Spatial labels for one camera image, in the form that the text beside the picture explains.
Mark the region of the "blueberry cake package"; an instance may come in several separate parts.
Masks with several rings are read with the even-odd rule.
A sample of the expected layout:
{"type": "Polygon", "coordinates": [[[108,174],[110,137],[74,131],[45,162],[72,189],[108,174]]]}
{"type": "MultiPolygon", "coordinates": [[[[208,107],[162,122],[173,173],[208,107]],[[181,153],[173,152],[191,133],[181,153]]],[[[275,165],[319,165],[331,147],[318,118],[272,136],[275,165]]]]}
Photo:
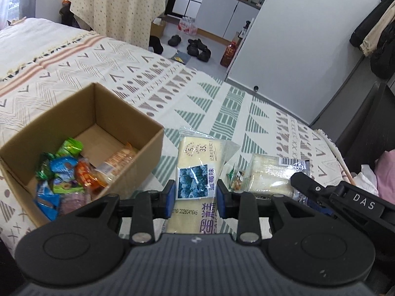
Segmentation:
{"type": "Polygon", "coordinates": [[[176,201],[166,232],[217,233],[216,185],[226,163],[240,146],[192,128],[179,129],[176,201]]]}

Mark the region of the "hanging dark clothes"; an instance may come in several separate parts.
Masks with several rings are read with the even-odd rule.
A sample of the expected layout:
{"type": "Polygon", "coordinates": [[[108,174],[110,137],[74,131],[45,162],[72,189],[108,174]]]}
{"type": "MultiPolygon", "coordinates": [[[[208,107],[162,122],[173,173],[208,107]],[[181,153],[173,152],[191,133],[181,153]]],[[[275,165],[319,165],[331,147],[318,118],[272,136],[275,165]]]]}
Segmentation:
{"type": "Polygon", "coordinates": [[[380,79],[391,78],[394,75],[394,0],[380,0],[356,27],[350,43],[370,59],[374,75],[380,79]]]}

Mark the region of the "light green snack packet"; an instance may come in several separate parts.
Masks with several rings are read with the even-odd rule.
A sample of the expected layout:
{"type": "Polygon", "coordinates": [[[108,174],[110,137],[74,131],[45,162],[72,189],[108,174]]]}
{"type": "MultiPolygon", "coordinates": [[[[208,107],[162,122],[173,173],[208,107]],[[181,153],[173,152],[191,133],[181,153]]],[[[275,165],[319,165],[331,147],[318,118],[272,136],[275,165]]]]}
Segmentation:
{"type": "Polygon", "coordinates": [[[66,139],[60,148],[55,153],[56,157],[63,157],[63,156],[72,156],[77,158],[80,153],[83,151],[84,145],[80,141],[68,138],[66,139]]]}

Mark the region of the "dark green snack packet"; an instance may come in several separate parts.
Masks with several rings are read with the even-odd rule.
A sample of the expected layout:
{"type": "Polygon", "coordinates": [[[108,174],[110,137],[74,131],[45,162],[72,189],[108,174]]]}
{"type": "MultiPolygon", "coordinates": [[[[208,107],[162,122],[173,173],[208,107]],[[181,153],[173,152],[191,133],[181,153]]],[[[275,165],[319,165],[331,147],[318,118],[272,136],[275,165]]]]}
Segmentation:
{"type": "Polygon", "coordinates": [[[54,172],[51,169],[50,163],[54,158],[55,156],[49,152],[43,152],[40,154],[35,172],[36,179],[38,181],[49,181],[53,179],[54,172]]]}

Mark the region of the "black shoes pile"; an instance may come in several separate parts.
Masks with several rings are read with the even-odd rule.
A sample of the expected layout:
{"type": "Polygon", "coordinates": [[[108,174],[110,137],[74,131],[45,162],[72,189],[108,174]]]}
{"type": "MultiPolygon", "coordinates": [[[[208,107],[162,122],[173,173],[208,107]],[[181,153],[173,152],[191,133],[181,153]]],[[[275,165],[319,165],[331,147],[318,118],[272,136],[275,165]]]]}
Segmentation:
{"type": "Polygon", "coordinates": [[[207,63],[211,58],[212,52],[208,46],[201,41],[201,39],[189,39],[187,54],[192,57],[196,57],[199,61],[207,63]]]}

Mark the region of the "orange snack packet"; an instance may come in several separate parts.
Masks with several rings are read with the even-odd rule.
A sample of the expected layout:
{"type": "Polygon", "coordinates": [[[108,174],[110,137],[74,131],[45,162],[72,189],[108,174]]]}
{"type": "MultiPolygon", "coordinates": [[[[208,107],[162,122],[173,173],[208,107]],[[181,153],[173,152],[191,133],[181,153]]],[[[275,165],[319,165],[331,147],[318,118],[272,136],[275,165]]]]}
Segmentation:
{"type": "Polygon", "coordinates": [[[74,173],[78,183],[90,193],[98,194],[107,186],[107,183],[91,168],[90,163],[85,158],[78,160],[74,173]]]}

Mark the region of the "pink cloth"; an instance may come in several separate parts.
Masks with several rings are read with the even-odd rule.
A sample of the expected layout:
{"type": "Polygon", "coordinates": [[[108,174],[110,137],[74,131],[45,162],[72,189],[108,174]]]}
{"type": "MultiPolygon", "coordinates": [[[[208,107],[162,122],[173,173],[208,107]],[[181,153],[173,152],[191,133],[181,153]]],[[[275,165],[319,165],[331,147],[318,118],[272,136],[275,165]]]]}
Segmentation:
{"type": "Polygon", "coordinates": [[[375,162],[380,198],[395,204],[395,150],[385,151],[375,162]]]}

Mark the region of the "black shoe single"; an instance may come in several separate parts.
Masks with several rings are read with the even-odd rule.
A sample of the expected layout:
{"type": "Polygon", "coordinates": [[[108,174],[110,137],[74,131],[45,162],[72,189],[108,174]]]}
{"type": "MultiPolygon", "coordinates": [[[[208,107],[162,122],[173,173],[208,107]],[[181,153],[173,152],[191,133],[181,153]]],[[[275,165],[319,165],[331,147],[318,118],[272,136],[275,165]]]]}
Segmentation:
{"type": "Polygon", "coordinates": [[[171,47],[177,47],[181,43],[181,37],[179,35],[172,36],[167,44],[171,47]]]}

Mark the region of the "small cardboard floor box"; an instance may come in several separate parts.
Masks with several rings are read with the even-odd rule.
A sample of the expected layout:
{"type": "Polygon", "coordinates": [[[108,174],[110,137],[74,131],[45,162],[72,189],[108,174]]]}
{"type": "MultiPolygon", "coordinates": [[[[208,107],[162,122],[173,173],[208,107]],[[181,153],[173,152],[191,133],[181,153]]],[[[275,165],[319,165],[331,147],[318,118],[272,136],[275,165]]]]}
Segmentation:
{"type": "Polygon", "coordinates": [[[155,18],[153,22],[151,23],[151,36],[155,36],[158,38],[161,38],[163,36],[163,33],[165,31],[167,22],[164,21],[162,18],[155,18]]]}

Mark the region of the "red oil bottle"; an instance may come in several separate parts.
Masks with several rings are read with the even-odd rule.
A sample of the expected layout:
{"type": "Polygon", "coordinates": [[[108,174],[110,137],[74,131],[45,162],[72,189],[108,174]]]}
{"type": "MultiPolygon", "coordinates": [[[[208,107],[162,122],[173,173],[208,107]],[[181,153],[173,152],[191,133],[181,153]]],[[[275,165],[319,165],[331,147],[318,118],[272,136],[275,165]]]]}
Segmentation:
{"type": "Polygon", "coordinates": [[[236,53],[236,50],[237,50],[237,43],[235,41],[232,41],[226,47],[225,52],[224,52],[222,59],[220,61],[220,65],[227,68],[231,63],[231,61],[236,53]]]}

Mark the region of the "orange cracker packet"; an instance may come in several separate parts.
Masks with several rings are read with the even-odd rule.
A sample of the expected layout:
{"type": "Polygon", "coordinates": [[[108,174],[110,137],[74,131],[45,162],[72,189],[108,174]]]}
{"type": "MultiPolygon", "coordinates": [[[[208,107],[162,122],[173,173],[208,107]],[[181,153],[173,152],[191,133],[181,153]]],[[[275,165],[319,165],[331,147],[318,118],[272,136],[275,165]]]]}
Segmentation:
{"type": "Polygon", "coordinates": [[[138,150],[127,143],[96,167],[92,174],[100,183],[109,185],[134,161],[137,154],[138,150]]]}

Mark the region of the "white sandwich bread package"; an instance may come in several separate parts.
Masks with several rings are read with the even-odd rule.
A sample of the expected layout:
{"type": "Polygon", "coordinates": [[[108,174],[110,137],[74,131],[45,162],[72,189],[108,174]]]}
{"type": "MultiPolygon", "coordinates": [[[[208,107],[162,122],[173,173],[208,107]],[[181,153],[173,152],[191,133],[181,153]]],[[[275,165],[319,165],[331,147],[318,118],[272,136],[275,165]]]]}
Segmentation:
{"type": "Polygon", "coordinates": [[[291,176],[296,172],[310,176],[310,166],[310,160],[253,154],[244,175],[242,191],[260,199],[282,194],[298,200],[302,194],[291,186],[291,176]]]}

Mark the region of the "blue candy packet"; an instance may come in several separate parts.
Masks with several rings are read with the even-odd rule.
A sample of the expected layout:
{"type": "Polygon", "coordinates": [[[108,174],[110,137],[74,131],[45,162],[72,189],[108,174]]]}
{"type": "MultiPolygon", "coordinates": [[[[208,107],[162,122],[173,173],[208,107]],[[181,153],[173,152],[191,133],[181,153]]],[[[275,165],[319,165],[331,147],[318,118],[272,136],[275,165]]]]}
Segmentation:
{"type": "Polygon", "coordinates": [[[77,158],[73,156],[61,156],[50,162],[50,168],[56,178],[69,181],[74,179],[74,169],[77,164],[77,158]]]}

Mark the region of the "brown cardboard box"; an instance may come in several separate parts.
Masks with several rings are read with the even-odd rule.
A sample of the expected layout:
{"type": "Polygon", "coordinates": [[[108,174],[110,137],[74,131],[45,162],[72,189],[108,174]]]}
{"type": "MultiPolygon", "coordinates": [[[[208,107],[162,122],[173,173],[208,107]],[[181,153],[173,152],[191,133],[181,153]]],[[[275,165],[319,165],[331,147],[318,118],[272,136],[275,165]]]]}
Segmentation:
{"type": "Polygon", "coordinates": [[[34,203],[35,169],[43,152],[55,153],[67,138],[83,143],[83,157],[97,167],[126,144],[138,150],[132,163],[100,195],[127,199],[159,163],[164,129],[101,84],[90,84],[44,112],[1,147],[1,170],[36,227],[48,218],[34,203]]]}

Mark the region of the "purple round snack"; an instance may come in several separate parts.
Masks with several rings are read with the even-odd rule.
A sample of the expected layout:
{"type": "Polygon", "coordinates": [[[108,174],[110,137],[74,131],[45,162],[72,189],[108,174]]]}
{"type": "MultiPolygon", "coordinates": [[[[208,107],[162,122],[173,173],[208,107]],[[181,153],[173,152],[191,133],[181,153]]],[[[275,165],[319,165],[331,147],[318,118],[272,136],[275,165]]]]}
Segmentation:
{"type": "Polygon", "coordinates": [[[90,195],[83,192],[74,192],[61,196],[59,215],[64,216],[71,213],[90,202],[90,195]]]}

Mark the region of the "patterned bed blanket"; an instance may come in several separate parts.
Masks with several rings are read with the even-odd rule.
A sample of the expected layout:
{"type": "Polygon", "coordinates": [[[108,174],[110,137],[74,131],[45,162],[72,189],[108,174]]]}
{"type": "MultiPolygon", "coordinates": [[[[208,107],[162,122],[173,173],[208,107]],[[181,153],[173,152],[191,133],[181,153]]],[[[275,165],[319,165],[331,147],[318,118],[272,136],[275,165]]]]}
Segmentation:
{"type": "Polygon", "coordinates": [[[46,19],[1,31],[1,142],[93,82],[164,128],[162,155],[142,190],[159,190],[175,176],[181,127],[240,146],[224,172],[243,170],[253,154],[266,154],[308,160],[321,185],[345,180],[324,132],[195,68],[46,19]]]}

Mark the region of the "green cookie packet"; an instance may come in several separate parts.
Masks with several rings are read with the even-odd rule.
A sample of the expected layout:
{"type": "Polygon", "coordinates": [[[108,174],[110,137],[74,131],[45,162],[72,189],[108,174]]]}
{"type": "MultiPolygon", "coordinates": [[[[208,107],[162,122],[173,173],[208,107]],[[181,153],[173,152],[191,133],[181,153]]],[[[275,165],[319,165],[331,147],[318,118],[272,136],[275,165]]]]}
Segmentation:
{"type": "Polygon", "coordinates": [[[242,190],[242,184],[244,182],[245,171],[233,166],[226,174],[228,181],[228,188],[232,192],[239,192],[242,190]]]}

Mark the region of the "water bottle pack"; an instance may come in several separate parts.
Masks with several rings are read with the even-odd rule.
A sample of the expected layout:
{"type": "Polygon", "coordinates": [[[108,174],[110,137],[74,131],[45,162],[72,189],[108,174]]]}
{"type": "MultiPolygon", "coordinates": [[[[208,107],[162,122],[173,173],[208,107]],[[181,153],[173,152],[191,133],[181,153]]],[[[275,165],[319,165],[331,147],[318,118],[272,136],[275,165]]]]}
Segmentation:
{"type": "Polygon", "coordinates": [[[195,36],[198,32],[195,19],[187,16],[182,17],[178,23],[178,30],[184,34],[195,36]]]}

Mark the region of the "green fruit snack packet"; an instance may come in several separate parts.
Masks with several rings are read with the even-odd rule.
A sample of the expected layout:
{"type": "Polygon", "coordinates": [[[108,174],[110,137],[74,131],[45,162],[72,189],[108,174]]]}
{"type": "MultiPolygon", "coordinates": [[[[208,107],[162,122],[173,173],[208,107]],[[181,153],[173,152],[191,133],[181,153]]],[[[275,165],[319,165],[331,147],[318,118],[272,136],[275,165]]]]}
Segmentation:
{"type": "Polygon", "coordinates": [[[83,192],[83,187],[75,179],[63,179],[57,177],[53,181],[52,190],[55,194],[71,194],[83,192]]]}

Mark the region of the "table with dotted cloth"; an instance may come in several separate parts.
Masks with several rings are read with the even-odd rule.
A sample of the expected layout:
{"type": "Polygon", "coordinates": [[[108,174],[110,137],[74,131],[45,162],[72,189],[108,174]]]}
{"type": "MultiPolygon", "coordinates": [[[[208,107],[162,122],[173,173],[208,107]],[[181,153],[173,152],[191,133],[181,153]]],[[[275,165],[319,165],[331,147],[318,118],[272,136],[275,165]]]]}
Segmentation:
{"type": "Polygon", "coordinates": [[[149,47],[151,23],[165,11],[166,0],[67,0],[70,11],[102,36],[149,47]]]}

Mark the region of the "blue snack packet in box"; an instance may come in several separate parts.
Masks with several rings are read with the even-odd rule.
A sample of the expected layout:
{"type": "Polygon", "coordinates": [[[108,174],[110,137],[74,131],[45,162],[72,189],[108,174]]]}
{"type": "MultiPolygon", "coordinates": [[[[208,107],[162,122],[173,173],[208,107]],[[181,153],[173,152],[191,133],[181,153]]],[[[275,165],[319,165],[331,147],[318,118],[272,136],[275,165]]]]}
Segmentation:
{"type": "Polygon", "coordinates": [[[59,194],[53,193],[47,180],[41,181],[36,187],[36,205],[39,210],[50,220],[57,219],[61,198],[59,194]]]}

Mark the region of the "white kitchen cabinet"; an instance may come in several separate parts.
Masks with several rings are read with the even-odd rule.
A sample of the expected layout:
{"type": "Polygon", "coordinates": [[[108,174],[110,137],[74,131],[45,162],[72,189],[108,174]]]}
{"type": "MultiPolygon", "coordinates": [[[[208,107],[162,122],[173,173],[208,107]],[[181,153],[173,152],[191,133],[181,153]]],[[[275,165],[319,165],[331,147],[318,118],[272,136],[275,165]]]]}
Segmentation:
{"type": "Polygon", "coordinates": [[[196,25],[198,29],[231,41],[259,11],[260,7],[240,0],[202,0],[196,25]]]}

